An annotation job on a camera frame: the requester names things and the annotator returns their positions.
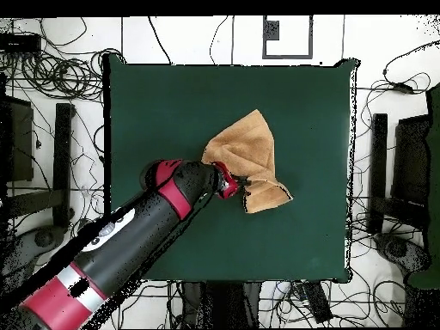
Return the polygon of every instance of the green table surface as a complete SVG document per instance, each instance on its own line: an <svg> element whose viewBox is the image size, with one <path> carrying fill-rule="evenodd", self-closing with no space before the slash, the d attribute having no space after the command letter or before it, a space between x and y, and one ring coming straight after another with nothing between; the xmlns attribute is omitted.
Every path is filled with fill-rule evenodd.
<svg viewBox="0 0 440 330"><path fill-rule="evenodd" d="M156 159L200 160L206 144L254 109L275 140L276 176L295 196L246 214L213 199L148 272L150 279L346 280L351 73L338 67L169 66L110 58L111 205L140 191Z"/></svg>

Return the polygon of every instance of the black stand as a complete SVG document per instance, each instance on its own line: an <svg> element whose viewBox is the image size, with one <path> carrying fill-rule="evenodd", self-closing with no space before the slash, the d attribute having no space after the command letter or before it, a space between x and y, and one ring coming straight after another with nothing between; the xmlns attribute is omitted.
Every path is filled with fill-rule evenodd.
<svg viewBox="0 0 440 330"><path fill-rule="evenodd" d="M424 204L425 193L423 193L427 181L426 167L424 166L426 158L419 156L414 161L409 161L405 155L405 153L421 154L420 151L425 148L424 133L427 132L425 124L429 124L425 123L426 118L426 116L421 116L404 119L396 128L396 158L394 159L392 197L385 198L388 116L387 114L373 115L371 121L369 203L366 216L367 233L382 233L384 215L394 217L416 229L427 229L429 212ZM414 133L414 127L421 129L422 132Z"/></svg>
<svg viewBox="0 0 440 330"><path fill-rule="evenodd" d="M53 225L67 231L73 217L70 208L70 131L75 114L75 107L71 104L59 103L56 106L52 190L8 198L9 217L21 217L52 208Z"/></svg>

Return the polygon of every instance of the tan towel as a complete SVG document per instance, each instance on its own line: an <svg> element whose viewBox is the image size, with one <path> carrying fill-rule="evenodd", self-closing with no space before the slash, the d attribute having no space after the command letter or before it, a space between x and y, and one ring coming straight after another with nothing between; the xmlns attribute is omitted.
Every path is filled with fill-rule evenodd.
<svg viewBox="0 0 440 330"><path fill-rule="evenodd" d="M230 173L246 176L243 204L246 212L271 209L292 200L287 188L275 178L273 136L263 115L253 110L226 128L206 146L203 163L220 161Z"/></svg>

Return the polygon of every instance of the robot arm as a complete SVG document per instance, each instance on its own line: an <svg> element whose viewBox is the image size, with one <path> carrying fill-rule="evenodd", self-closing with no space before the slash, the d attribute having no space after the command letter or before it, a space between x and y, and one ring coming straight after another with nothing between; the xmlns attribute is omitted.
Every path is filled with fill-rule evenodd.
<svg viewBox="0 0 440 330"><path fill-rule="evenodd" d="M149 269L174 240L168 238L213 194L233 196L239 185L224 164L157 161L141 173L143 192L123 226L97 236L59 274L21 303L10 329L76 330L139 267Z"/></svg>

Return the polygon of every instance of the logo on robot arm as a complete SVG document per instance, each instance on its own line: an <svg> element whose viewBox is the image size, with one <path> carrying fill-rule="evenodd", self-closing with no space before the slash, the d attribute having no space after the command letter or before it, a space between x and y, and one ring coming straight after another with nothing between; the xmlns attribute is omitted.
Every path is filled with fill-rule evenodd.
<svg viewBox="0 0 440 330"><path fill-rule="evenodd" d="M113 230L110 233L106 234L106 229L111 229L113 227L110 226L112 223L108 224L104 229L101 230L100 234L93 241L91 241L86 247L84 247L82 251L90 252L99 247L102 247L102 245L105 244L106 241L108 241L112 236L118 234L122 230L122 228L124 228L131 220L133 220L134 214L134 209L128 211L120 220L116 221Z"/></svg>

